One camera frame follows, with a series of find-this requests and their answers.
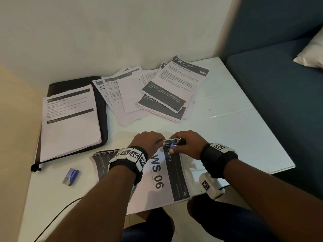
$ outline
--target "white satin pillow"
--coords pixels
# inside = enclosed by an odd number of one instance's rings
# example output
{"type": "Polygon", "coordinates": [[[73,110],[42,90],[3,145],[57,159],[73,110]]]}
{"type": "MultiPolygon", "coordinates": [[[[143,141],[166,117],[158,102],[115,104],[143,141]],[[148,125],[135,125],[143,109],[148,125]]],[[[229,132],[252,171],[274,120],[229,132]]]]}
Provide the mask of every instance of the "white satin pillow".
{"type": "Polygon", "coordinates": [[[293,61],[307,67],[323,69],[323,27],[293,61]]]}

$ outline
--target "leg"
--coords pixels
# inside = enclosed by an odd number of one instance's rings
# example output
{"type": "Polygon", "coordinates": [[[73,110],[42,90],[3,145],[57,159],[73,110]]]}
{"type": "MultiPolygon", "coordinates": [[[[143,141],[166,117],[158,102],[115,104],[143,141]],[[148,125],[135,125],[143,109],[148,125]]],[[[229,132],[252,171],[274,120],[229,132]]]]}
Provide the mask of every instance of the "leg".
{"type": "Polygon", "coordinates": [[[254,212],[214,201],[207,194],[193,197],[187,209],[206,232],[225,242],[279,241],[254,212]]]}
{"type": "Polygon", "coordinates": [[[163,208],[152,210],[146,222],[123,230],[121,242],[171,242],[174,234],[171,218],[163,208]]]}

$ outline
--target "wire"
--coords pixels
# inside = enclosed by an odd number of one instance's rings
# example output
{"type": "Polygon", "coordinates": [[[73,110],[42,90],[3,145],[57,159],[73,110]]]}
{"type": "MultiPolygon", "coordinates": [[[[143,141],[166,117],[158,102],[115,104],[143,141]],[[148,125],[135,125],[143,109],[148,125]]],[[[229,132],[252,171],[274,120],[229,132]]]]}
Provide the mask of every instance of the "wire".
{"type": "Polygon", "coordinates": [[[74,200],[74,201],[72,201],[71,203],[69,203],[66,207],[64,207],[64,209],[63,210],[61,210],[55,217],[54,217],[54,219],[50,222],[50,224],[48,224],[47,225],[47,227],[41,232],[41,234],[34,240],[34,242],[36,242],[38,239],[39,239],[39,237],[46,231],[46,229],[55,221],[55,219],[67,208],[67,207],[69,207],[71,204],[73,204],[74,202],[76,202],[76,201],[78,201],[78,200],[80,200],[80,199],[82,199],[83,197],[81,197],[81,198],[78,198],[78,199],[76,199],[76,200],[74,200]]]}

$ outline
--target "forearm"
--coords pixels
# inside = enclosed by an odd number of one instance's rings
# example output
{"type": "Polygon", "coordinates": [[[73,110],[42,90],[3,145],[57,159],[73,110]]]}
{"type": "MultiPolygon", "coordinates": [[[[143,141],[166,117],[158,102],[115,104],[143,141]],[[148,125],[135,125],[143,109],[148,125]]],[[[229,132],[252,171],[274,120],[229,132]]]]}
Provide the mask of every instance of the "forearm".
{"type": "Polygon", "coordinates": [[[321,200],[237,159],[224,177],[282,241],[322,241],[321,200]]]}
{"type": "Polygon", "coordinates": [[[135,178],[127,167],[113,167],[67,214],[46,242],[119,241],[135,178]]]}

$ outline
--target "white table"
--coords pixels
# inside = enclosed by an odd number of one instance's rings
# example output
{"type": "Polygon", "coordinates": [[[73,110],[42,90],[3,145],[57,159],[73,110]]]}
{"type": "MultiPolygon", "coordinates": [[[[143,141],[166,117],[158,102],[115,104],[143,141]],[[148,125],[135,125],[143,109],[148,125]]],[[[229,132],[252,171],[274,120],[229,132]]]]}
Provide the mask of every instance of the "white table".
{"type": "MultiPolygon", "coordinates": [[[[188,120],[175,123],[151,114],[128,127],[122,127],[109,109],[109,140],[105,146],[55,160],[45,164],[41,172],[31,175],[19,242],[34,241],[62,208],[85,195],[95,185],[89,156],[99,150],[126,147],[137,133],[143,131],[160,132],[166,138],[177,131],[196,131],[211,143],[223,143],[234,148],[240,160],[270,174],[295,166],[219,58],[192,64],[208,68],[210,72],[198,91],[188,120]],[[70,167],[80,170],[80,173],[72,186],[66,186],[61,182],[70,167]]],[[[205,172],[201,162],[188,158],[183,161],[183,166],[191,196],[203,193],[204,189],[198,181],[200,174],[205,172]]],[[[72,207],[56,219],[40,240],[72,207]]]]}

